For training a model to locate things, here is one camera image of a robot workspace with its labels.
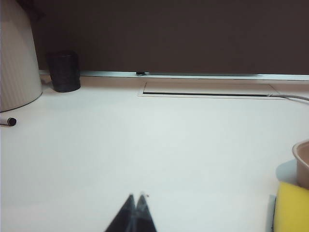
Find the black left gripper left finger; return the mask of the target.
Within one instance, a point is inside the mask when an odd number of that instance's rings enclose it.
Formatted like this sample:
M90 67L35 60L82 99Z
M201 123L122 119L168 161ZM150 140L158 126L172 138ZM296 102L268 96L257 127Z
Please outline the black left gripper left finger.
M130 194L113 218L105 232L127 232L130 229L131 217L135 210L134 196Z

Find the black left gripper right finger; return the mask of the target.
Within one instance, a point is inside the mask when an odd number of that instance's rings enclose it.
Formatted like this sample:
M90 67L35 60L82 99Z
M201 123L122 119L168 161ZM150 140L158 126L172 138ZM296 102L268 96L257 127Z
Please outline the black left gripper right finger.
M144 194L139 197L136 206L136 231L156 232L155 224Z

